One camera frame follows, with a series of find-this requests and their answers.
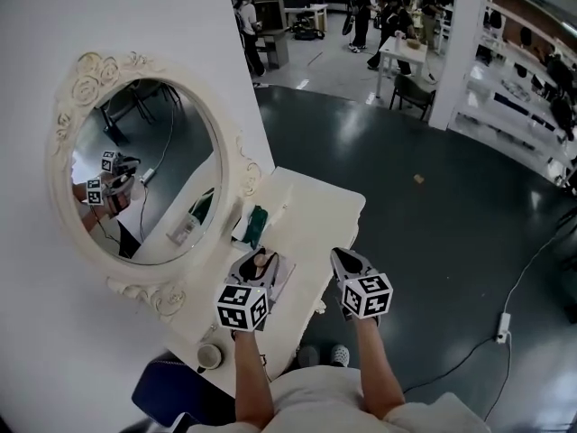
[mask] small box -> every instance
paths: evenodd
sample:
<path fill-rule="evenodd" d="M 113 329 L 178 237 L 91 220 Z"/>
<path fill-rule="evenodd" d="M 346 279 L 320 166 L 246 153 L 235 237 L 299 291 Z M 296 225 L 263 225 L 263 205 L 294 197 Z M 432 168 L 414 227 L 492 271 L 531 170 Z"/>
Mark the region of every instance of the small box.
<path fill-rule="evenodd" d="M 389 312 L 393 288 L 386 274 L 373 274 L 344 282 L 342 304 L 357 318 Z"/>
<path fill-rule="evenodd" d="M 102 153 L 102 161 L 100 163 L 100 168 L 108 173 L 113 172 L 114 159 L 116 159 L 115 151 L 104 151 Z"/>
<path fill-rule="evenodd" d="M 104 199 L 102 197 L 102 181 L 100 177 L 87 181 L 87 203 L 89 206 L 102 206 Z"/>
<path fill-rule="evenodd" d="M 269 299 L 263 287 L 221 284 L 215 308 L 221 327 L 252 332 L 269 314 Z"/>

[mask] sneaker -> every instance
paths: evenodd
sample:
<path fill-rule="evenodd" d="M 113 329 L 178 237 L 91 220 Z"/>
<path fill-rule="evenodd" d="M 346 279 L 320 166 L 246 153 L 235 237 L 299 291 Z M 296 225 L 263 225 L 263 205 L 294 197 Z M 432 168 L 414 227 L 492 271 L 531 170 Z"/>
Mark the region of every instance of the sneaker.
<path fill-rule="evenodd" d="M 298 367 L 304 369 L 305 367 L 314 367 L 315 365 L 319 365 L 321 358 L 314 346 L 307 345 L 298 350 L 297 361 Z"/>
<path fill-rule="evenodd" d="M 335 345 L 331 350 L 331 364 L 339 363 L 343 367 L 348 367 L 351 361 L 349 349 L 344 345 Z"/>

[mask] white vanity table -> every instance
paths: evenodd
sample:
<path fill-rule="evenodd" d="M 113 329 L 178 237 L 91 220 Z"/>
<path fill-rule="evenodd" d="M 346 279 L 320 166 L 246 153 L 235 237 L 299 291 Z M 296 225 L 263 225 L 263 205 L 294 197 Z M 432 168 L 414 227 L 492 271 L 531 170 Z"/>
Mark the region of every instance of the white vanity table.
<path fill-rule="evenodd" d="M 84 228 L 70 189 L 71 155 L 79 128 L 99 98 L 138 78 L 164 81 L 184 92 L 204 120 L 214 153 L 192 173 L 136 254 L 125 260 L 101 249 Z M 270 378 L 287 368 L 313 313 L 324 310 L 321 297 L 333 275 L 331 249 L 352 245 L 365 203 L 360 194 L 290 170 L 265 174 L 243 151 L 240 130 L 203 81 L 181 66 L 137 53 L 106 57 L 92 52 L 76 62 L 57 97 L 46 169 L 57 218 L 79 251 L 111 289 L 151 306 L 167 324 L 166 346 L 191 368 L 198 368 L 199 343 L 218 345 L 224 363 L 203 376 L 233 396 L 234 341 L 229 330 L 216 328 L 213 300 L 232 263 L 245 254 L 231 243 L 243 202 L 269 213 L 261 245 L 296 265 L 264 330 L 257 332 Z M 215 196 L 199 236 L 195 228 L 191 239 L 176 247 L 167 232 L 212 187 Z M 169 261 L 164 260 L 167 252 Z"/>

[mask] white pillar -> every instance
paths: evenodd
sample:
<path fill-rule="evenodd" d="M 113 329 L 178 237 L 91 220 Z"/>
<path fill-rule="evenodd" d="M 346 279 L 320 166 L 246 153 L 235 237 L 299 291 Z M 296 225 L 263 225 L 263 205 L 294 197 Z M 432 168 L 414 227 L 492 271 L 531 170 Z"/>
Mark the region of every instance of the white pillar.
<path fill-rule="evenodd" d="M 434 128 L 446 130 L 463 98 L 462 92 L 469 77 L 467 74 L 477 49 L 475 33 L 481 5 L 484 9 L 484 0 L 455 0 L 443 75 L 437 85 L 435 104 L 429 118 L 429 125 Z"/>

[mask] mug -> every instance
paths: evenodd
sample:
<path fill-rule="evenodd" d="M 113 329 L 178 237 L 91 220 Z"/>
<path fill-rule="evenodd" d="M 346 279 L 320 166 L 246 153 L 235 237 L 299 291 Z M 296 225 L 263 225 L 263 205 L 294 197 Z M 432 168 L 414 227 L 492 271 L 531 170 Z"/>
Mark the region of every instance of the mug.
<path fill-rule="evenodd" d="M 223 362 L 223 352 L 216 345 L 205 343 L 197 350 L 198 373 L 214 370 Z"/>

